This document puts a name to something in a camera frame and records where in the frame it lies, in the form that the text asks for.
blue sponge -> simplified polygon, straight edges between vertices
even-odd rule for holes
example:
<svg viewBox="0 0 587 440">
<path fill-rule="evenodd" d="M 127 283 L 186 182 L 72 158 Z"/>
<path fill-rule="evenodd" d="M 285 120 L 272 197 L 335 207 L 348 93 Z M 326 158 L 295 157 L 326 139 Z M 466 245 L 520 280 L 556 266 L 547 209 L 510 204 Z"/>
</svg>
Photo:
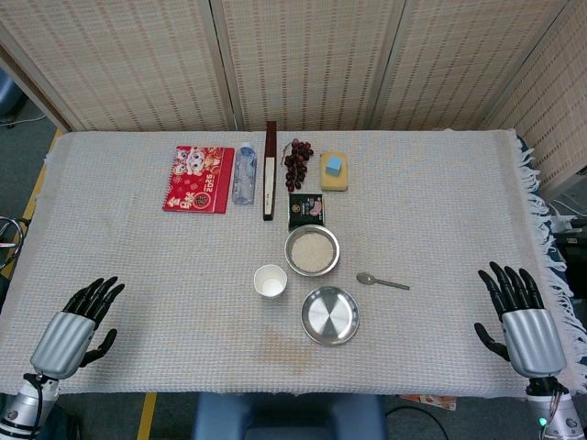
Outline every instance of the blue sponge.
<svg viewBox="0 0 587 440">
<path fill-rule="evenodd" d="M 337 158 L 336 156 L 331 157 L 328 159 L 327 162 L 327 174 L 331 176 L 338 176 L 340 174 L 340 169 L 342 168 L 342 159 Z"/>
</svg>

grapes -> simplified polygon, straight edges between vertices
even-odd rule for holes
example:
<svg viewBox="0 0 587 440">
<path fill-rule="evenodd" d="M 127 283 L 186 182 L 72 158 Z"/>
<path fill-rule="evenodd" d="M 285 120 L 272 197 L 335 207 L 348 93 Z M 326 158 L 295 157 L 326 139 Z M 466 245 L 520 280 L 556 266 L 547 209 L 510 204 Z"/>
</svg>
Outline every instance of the grapes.
<svg viewBox="0 0 587 440">
<path fill-rule="evenodd" d="M 292 146 L 292 152 L 285 156 L 283 164 L 287 167 L 285 186 L 287 191 L 292 193 L 302 188 L 302 182 L 308 171 L 306 163 L 310 160 L 310 156 L 314 155 L 314 151 L 312 144 L 300 141 L 297 137 L 289 145 Z"/>
</svg>

bowl of rice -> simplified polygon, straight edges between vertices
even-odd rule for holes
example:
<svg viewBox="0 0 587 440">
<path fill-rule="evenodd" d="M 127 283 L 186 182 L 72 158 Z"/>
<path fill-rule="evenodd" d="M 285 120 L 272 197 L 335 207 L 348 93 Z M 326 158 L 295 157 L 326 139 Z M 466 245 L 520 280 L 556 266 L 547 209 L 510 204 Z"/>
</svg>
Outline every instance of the bowl of rice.
<svg viewBox="0 0 587 440">
<path fill-rule="evenodd" d="M 306 277 L 329 273 L 337 265 L 339 256 L 337 238 L 323 226 L 300 226 L 285 240 L 287 263 Z"/>
</svg>

red object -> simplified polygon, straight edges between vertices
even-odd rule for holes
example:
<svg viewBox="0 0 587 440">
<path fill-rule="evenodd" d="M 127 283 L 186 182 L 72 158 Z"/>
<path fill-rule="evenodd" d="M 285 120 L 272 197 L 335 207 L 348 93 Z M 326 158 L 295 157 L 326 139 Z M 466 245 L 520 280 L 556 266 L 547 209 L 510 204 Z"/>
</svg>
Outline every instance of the red object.
<svg viewBox="0 0 587 440">
<path fill-rule="evenodd" d="M 233 148 L 179 146 L 163 211 L 227 211 Z"/>
</svg>

metal bowl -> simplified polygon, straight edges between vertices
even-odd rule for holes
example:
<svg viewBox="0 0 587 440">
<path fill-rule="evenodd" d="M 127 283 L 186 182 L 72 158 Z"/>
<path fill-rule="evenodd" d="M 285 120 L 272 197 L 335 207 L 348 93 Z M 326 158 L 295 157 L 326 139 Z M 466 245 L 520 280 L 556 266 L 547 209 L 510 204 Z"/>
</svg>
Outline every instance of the metal bowl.
<svg viewBox="0 0 587 440">
<path fill-rule="evenodd" d="M 321 236 L 328 238 L 328 241 L 330 241 L 330 243 L 332 244 L 332 248 L 334 249 L 334 257 L 332 258 L 332 261 L 330 261 L 330 264 L 326 266 L 324 269 L 320 270 L 319 272 L 307 272 L 305 270 L 302 270 L 295 266 L 294 262 L 292 261 L 292 246 L 294 245 L 295 240 L 297 240 L 299 237 L 305 234 L 310 233 L 320 234 Z M 319 277 L 320 275 L 329 273 L 337 265 L 338 257 L 340 257 L 340 246 L 338 245 L 338 240 L 334 236 L 334 234 L 332 234 L 332 232 L 330 232 L 323 226 L 304 225 L 297 227 L 290 233 L 290 235 L 285 240 L 285 259 L 287 259 L 287 263 L 293 270 L 295 270 L 300 275 L 304 275 L 305 277 Z"/>
</svg>

